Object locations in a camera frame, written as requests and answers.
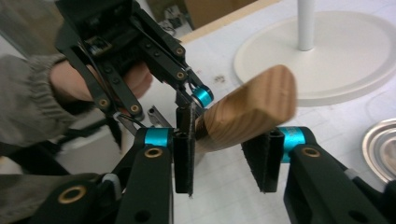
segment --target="white round base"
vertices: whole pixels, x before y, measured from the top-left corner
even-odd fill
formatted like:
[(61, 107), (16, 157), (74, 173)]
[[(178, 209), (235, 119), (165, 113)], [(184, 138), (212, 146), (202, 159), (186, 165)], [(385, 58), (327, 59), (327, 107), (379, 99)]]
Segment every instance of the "white round base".
[(251, 37), (237, 51), (234, 69), (243, 82), (276, 64), (296, 76), (299, 106), (342, 103), (383, 85), (396, 69), (396, 27), (358, 12), (315, 15), (315, 46), (298, 50), (297, 18)]

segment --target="silver round dish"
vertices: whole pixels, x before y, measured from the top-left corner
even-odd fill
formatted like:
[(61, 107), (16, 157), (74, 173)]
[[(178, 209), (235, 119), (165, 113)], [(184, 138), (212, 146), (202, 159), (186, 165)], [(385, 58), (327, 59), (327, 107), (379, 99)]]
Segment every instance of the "silver round dish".
[(384, 182), (396, 179), (396, 119), (386, 119), (370, 128), (362, 142), (367, 164)]

